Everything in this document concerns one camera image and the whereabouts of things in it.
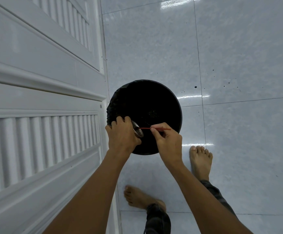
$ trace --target black bucket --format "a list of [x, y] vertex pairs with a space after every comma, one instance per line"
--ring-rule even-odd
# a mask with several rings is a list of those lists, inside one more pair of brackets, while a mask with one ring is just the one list
[[[179, 132], [182, 125], [182, 112], [173, 92], [161, 83], [141, 79], [130, 82], [113, 94], [107, 107], [107, 123], [111, 125], [118, 116], [129, 116], [139, 127], [166, 122]], [[143, 130], [141, 145], [137, 145], [134, 154], [151, 155], [158, 153], [155, 138], [150, 130]]]

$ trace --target foot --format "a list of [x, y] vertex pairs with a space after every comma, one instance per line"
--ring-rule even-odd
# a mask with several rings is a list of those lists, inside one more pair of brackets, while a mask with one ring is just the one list
[[199, 180], [209, 180], [213, 155], [203, 146], [191, 146], [189, 151], [194, 176]]
[[162, 200], [155, 199], [134, 186], [125, 186], [124, 197], [129, 206], [147, 210], [148, 205], [156, 203], [166, 212], [166, 206]]

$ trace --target finger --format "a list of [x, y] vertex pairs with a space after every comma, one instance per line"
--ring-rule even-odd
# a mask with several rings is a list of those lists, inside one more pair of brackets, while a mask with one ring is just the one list
[[111, 126], [106, 125], [106, 126], [105, 126], [105, 130], [106, 130], [107, 133], [109, 134], [109, 132], [112, 130], [112, 129], [111, 129]]
[[152, 128], [166, 128], [166, 129], [172, 129], [166, 122], [155, 124], [151, 126]]
[[164, 130], [163, 137], [166, 135], [169, 135], [170, 133], [175, 132], [166, 122], [155, 124], [151, 126], [152, 128], [164, 128], [164, 129], [170, 129], [170, 130]]
[[131, 118], [130, 118], [129, 116], [126, 116], [126, 117], [124, 118], [124, 121], [125, 121], [125, 122], [131, 122]]
[[117, 125], [116, 121], [111, 122], [111, 126], [112, 126], [112, 127], [113, 127], [113, 126], [116, 126], [116, 125]]
[[140, 145], [141, 144], [141, 139], [139, 139], [137, 137], [136, 137], [136, 139], [137, 139], [137, 145]]
[[160, 135], [159, 131], [157, 131], [156, 129], [154, 129], [152, 127], [150, 128], [150, 130], [151, 130], [153, 136], [155, 137], [156, 141], [163, 139], [163, 137]]
[[123, 123], [123, 122], [124, 122], [124, 120], [123, 120], [122, 117], [118, 116], [118, 117], [116, 118], [116, 123], [117, 123], [117, 124], [120, 124], [120, 123]]

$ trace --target door molding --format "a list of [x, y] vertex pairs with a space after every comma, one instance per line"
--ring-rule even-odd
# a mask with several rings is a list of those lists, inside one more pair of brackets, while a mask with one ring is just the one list
[[0, 83], [103, 101], [106, 96], [58, 80], [0, 63]]

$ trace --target dark pants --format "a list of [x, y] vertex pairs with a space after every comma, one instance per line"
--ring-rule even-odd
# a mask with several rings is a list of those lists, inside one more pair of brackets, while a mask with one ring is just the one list
[[[213, 186], [209, 181], [200, 181], [214, 197], [224, 205], [231, 213], [234, 213], [233, 209], [222, 197], [220, 190]], [[144, 234], [170, 234], [171, 233], [171, 221], [166, 212], [164, 212], [157, 204], [151, 204], [147, 207], [147, 222]]]

